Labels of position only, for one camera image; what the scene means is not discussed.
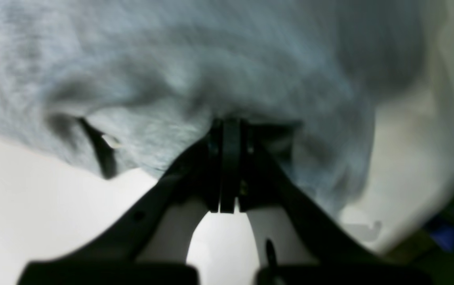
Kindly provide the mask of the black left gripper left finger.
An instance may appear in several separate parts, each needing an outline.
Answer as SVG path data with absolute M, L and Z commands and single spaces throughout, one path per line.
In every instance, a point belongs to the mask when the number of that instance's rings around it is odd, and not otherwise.
M 80 249 L 26 265 L 19 285 L 198 285 L 186 264 L 191 237 L 208 212 L 230 213 L 229 121 L 216 120 L 157 184 Z

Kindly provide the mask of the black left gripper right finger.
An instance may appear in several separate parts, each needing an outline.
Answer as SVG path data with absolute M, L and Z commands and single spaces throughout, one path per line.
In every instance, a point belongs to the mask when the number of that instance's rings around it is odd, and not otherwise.
M 231 121 L 231 206 L 249 217 L 258 246 L 256 285 L 431 285 L 352 240 L 302 193 L 256 138 Z

